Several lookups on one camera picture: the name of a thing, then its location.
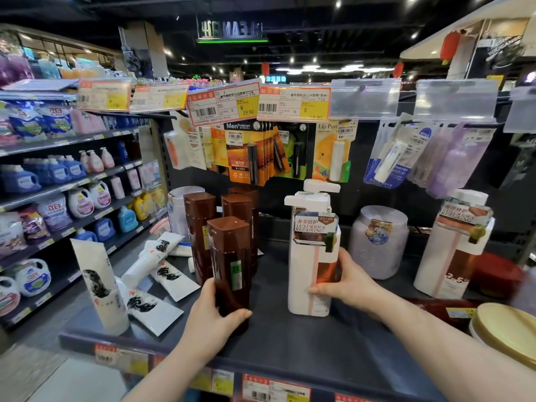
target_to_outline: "white pump bottle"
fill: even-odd
[[[318,222],[318,217],[331,220],[330,196],[323,192],[340,192],[340,185],[307,179],[303,183],[303,192],[285,197],[285,205],[292,206],[291,239],[288,255],[288,310],[296,315],[325,317],[330,312],[331,298],[309,294],[309,287],[319,282],[328,282],[334,276],[337,266],[340,244],[340,227],[338,220],[326,225]],[[323,237],[330,227],[334,231],[333,243],[324,241],[305,242],[303,236],[296,235],[296,223],[307,221],[307,226],[316,226]]]

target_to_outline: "purple package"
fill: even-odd
[[[24,236],[28,243],[40,243],[50,238],[50,233],[44,223],[44,219],[35,207],[30,206],[20,211],[19,215],[23,222]]]
[[[471,128],[459,124],[444,159],[435,169],[426,192],[436,199],[446,199],[455,189],[465,186],[492,140],[495,128]]]

